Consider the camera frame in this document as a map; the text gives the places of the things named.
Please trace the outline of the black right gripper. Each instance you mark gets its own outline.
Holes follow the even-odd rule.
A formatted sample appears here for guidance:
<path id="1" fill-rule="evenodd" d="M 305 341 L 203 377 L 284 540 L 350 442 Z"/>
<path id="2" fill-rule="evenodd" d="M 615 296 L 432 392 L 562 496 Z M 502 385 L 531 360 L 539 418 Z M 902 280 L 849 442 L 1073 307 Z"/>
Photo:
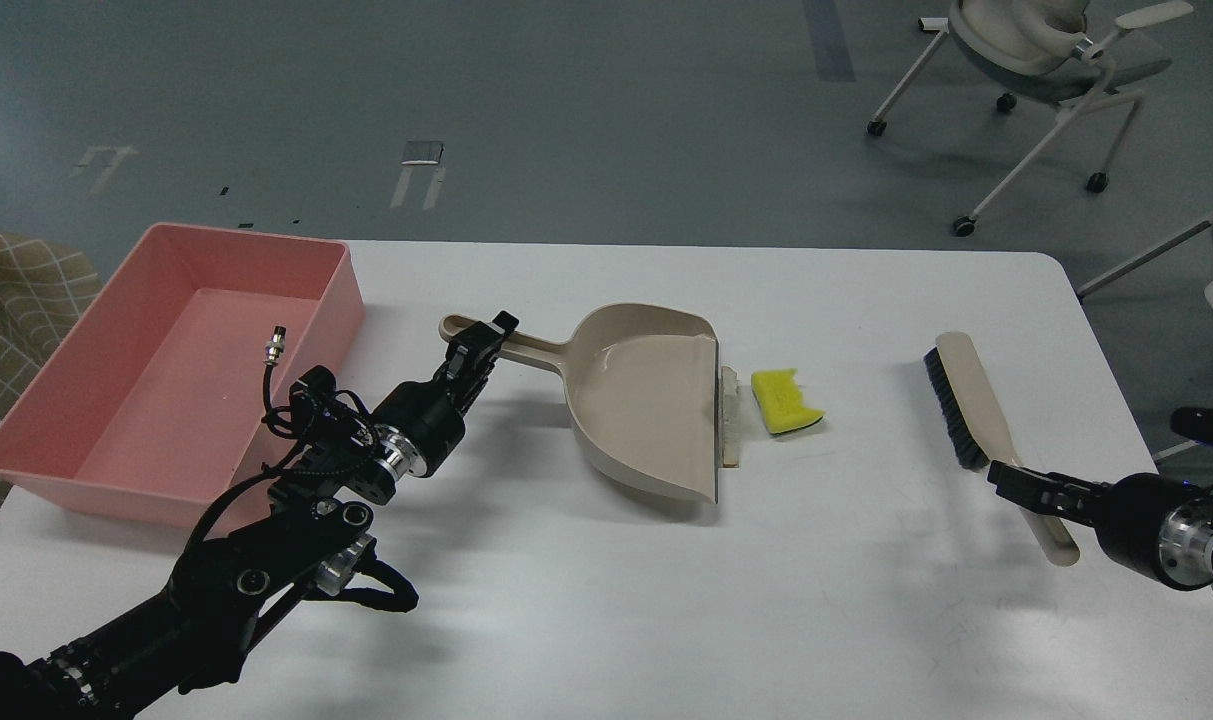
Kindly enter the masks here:
<path id="1" fill-rule="evenodd" d="M 1027 512 L 1094 527 L 1123 568 L 1175 592 L 1211 585 L 1211 495 L 1190 482 L 1137 474 L 1106 488 L 1058 472 L 993 461 L 987 482 Z"/>

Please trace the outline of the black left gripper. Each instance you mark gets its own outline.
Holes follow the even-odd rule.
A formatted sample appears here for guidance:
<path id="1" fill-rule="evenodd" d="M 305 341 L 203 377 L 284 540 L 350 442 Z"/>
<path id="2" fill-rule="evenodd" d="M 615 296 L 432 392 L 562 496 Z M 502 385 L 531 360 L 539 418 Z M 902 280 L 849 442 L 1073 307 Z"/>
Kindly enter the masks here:
<path id="1" fill-rule="evenodd" d="M 465 438 L 465 411 L 469 411 L 499 360 L 499 352 L 518 328 L 513 314 L 500 312 L 491 320 L 461 315 L 443 319 L 448 354 L 446 381 L 406 381 L 395 385 L 374 410 L 374 421 L 395 430 L 417 459 L 409 473 L 432 478 Z M 461 385 L 461 410 L 451 385 Z"/>

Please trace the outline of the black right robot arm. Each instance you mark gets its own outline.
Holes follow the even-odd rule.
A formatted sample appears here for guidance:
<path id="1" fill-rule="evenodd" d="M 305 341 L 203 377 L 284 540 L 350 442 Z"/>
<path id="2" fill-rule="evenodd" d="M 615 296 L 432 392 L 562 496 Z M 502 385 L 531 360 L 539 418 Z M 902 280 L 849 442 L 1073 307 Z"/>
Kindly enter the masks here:
<path id="1" fill-rule="evenodd" d="M 1213 447 L 1213 408 L 1178 407 L 1171 428 Z M 987 472 L 996 495 L 1036 519 L 1060 519 L 1094 528 L 1101 552 L 1175 592 L 1213 584 L 1213 488 L 1140 473 L 1118 482 L 1089 482 L 1007 462 Z"/>

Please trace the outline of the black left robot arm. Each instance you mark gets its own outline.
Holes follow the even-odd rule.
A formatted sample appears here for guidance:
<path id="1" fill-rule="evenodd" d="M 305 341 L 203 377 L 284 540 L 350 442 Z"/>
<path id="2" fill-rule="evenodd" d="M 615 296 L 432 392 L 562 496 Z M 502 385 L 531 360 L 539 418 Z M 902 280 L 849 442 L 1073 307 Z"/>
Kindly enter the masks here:
<path id="1" fill-rule="evenodd" d="M 292 442 L 274 465 L 203 512 L 161 592 L 32 662 L 0 651 L 0 719 L 132 719 L 172 691 L 237 682 L 247 656 L 300 602 L 410 612 L 417 589 L 378 560 L 374 505 L 429 478 L 465 438 L 516 316 L 469 322 L 425 382 L 377 407 L 326 366 L 301 375 L 264 425 Z"/>

